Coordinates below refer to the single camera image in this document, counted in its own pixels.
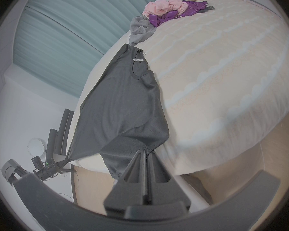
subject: pile of clothes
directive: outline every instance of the pile of clothes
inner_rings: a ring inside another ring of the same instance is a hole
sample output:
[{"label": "pile of clothes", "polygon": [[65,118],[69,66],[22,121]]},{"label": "pile of clothes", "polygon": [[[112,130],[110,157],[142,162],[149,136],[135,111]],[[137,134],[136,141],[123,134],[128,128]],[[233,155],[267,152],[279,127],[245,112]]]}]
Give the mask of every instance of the pile of clothes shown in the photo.
[{"label": "pile of clothes", "polygon": [[134,46],[138,42],[145,41],[153,35],[159,25],[166,21],[213,9],[214,7],[208,6],[206,1],[157,0],[149,2],[142,15],[134,17],[131,21],[129,44]]}]

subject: teal curtain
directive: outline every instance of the teal curtain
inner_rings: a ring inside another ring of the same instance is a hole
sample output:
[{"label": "teal curtain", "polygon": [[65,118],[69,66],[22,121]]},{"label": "teal curtain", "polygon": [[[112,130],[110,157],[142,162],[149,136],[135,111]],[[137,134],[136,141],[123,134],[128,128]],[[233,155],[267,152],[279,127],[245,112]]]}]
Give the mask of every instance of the teal curtain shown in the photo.
[{"label": "teal curtain", "polygon": [[15,35],[13,62],[79,97],[89,73],[155,0],[29,0]]}]

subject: dark gray t-shirt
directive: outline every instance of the dark gray t-shirt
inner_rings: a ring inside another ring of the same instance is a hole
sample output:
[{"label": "dark gray t-shirt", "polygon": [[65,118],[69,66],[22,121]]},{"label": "dark gray t-shirt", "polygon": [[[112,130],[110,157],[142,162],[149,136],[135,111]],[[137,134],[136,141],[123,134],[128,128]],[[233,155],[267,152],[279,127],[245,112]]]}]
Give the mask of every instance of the dark gray t-shirt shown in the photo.
[{"label": "dark gray t-shirt", "polygon": [[143,51],[124,44],[82,103],[67,158],[100,153],[118,179],[138,150],[149,154],[168,137],[154,74]]}]

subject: tiled wall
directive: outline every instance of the tiled wall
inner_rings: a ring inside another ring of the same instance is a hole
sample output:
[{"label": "tiled wall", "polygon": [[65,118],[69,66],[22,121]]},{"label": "tiled wall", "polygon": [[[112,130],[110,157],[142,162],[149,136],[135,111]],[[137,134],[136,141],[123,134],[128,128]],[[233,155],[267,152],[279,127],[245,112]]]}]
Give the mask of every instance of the tiled wall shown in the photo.
[{"label": "tiled wall", "polygon": [[0,26],[0,92],[5,85],[4,72],[12,64],[13,41],[21,13],[28,0],[19,0]]}]

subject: bed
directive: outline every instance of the bed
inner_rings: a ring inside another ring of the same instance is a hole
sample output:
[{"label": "bed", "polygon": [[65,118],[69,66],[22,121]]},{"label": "bed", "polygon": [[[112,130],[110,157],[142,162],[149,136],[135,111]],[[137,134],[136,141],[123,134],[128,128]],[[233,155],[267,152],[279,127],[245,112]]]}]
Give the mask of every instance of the bed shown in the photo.
[{"label": "bed", "polygon": [[[248,0],[205,0],[215,10],[171,20],[136,45],[161,90],[169,139],[155,151],[174,175],[227,162],[261,141],[289,111],[289,29],[272,11]],[[80,105],[110,60],[119,39],[91,71]],[[72,164],[108,172],[99,154]]]}]

